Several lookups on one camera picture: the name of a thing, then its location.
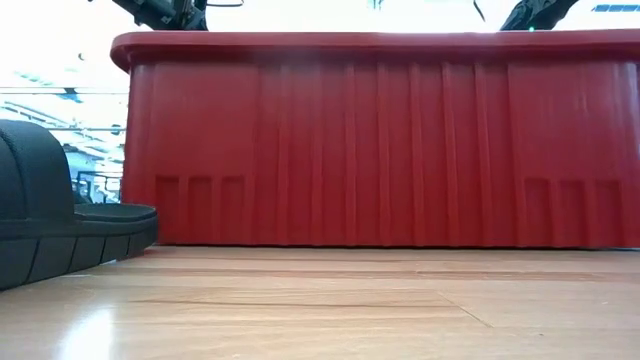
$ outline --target red plastic bin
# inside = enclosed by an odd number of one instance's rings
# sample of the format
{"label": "red plastic bin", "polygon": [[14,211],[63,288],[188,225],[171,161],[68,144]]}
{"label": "red plastic bin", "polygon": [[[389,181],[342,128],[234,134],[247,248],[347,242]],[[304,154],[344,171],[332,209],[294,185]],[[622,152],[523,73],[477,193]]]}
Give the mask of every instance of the red plastic bin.
{"label": "red plastic bin", "polygon": [[163,244],[640,247],[640,31],[146,32],[123,198]]}

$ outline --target black cable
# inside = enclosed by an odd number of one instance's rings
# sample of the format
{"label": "black cable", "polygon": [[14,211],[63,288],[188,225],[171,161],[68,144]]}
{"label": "black cable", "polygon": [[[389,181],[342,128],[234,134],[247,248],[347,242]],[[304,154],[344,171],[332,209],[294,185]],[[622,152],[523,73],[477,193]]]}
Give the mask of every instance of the black cable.
{"label": "black cable", "polygon": [[480,10],[480,6],[478,6],[478,3],[476,0],[473,0],[473,7],[476,8],[476,11],[478,12],[478,14],[480,14],[480,17],[482,18],[482,21],[487,22],[487,20],[485,20],[484,18],[484,14],[482,13],[482,10]]}
{"label": "black cable", "polygon": [[207,6],[209,7],[240,7],[244,5],[244,0],[240,0],[240,2],[238,4],[209,4],[207,3]]}

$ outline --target black sandal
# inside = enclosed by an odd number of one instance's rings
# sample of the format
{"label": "black sandal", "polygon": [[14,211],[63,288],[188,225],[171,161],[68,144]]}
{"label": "black sandal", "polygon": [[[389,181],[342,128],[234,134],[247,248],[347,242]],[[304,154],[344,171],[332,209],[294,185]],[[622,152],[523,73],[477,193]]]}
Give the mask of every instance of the black sandal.
{"label": "black sandal", "polygon": [[157,229],[148,206],[74,205],[58,141],[0,120],[0,290],[141,255]]}

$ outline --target bin rim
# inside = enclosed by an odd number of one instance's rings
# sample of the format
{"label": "bin rim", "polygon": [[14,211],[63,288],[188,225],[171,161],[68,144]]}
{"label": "bin rim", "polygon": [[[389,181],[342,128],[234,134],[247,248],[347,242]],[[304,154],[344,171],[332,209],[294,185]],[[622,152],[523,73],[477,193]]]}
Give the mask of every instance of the bin rim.
{"label": "bin rim", "polygon": [[242,33],[201,31],[132,32],[117,36],[111,59],[129,70],[138,59],[216,59],[222,54],[283,53],[415,54],[430,56],[604,56],[640,60],[640,29],[510,31],[496,33]]}

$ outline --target wooden floor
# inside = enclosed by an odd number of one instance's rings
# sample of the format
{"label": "wooden floor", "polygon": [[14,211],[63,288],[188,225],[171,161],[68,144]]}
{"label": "wooden floor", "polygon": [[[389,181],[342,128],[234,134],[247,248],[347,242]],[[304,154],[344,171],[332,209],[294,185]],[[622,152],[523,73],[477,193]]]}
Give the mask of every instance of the wooden floor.
{"label": "wooden floor", "polygon": [[0,294],[0,359],[640,359],[640,253],[157,247]]}

